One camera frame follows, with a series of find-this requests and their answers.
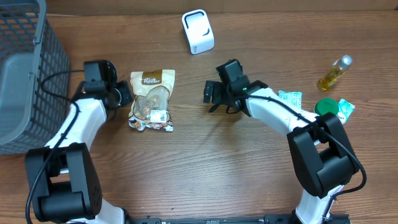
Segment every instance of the snack bag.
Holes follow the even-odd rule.
[[[173,92],[175,70],[132,72],[130,84],[134,101],[129,113],[129,125],[139,131],[146,127],[173,131],[169,99]]]

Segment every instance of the container with green lid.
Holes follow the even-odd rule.
[[[324,98],[320,100],[314,107],[314,112],[316,112],[319,115],[324,115],[327,114],[328,112],[333,113],[334,115],[337,115],[338,113],[338,105],[336,101],[334,101],[331,98]]]

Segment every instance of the oil bottle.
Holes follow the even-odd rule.
[[[349,66],[353,63],[353,59],[349,55],[344,55],[341,59],[337,60],[329,72],[319,79],[318,87],[322,91],[330,90],[333,84],[337,81],[338,77],[342,76]]]

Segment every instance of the wood plank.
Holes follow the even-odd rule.
[[[208,114],[211,105],[202,103],[205,81],[219,79],[215,67],[237,58],[252,81],[301,91],[303,109],[324,97],[356,105],[345,129],[369,182],[340,197],[333,211],[349,213],[353,223],[395,223],[398,14],[212,14],[210,21],[214,49],[190,55],[179,15],[50,18],[73,69],[105,58],[120,80],[131,71],[177,72],[173,133],[131,130],[130,108],[99,131],[91,156],[105,199],[134,217],[260,217],[295,208],[302,188],[285,137],[224,108]],[[317,80],[344,54],[353,66],[332,91],[320,92]],[[72,75],[72,89],[82,80]],[[347,188],[360,180],[356,174]],[[24,156],[0,156],[0,223],[24,221],[27,193]]]
[[[48,13],[75,16],[393,10],[397,0],[48,0]]]

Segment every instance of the robotic arm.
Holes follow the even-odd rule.
[[[231,60],[217,68],[222,82],[207,81],[204,102],[227,105],[248,116],[260,119],[282,135],[287,135],[296,176],[304,188],[302,199],[291,215],[266,215],[264,219],[232,220],[231,223],[349,223],[348,215],[329,214],[331,197],[347,184],[358,166],[347,155],[354,155],[351,144],[339,119],[332,115],[317,116],[279,99],[264,83],[250,83],[243,75],[242,66]],[[25,166],[32,184],[51,150],[57,150],[47,164],[33,193],[32,203],[37,219],[56,223],[98,224],[185,224],[207,223],[214,220],[160,220],[159,218],[132,219],[124,209],[114,207],[102,198],[101,186],[90,157],[90,147],[97,130],[107,120],[109,112],[132,101],[127,83],[117,83],[113,64],[107,61],[86,62],[83,93],[74,96],[80,114],[75,125],[58,149],[52,149],[73,120],[76,107],[71,105],[69,115],[56,136],[46,147],[30,150]],[[326,131],[344,148],[322,134]],[[329,147],[318,153],[319,143]],[[51,177],[69,173],[70,181],[52,183]],[[229,223],[229,219],[218,220]]]

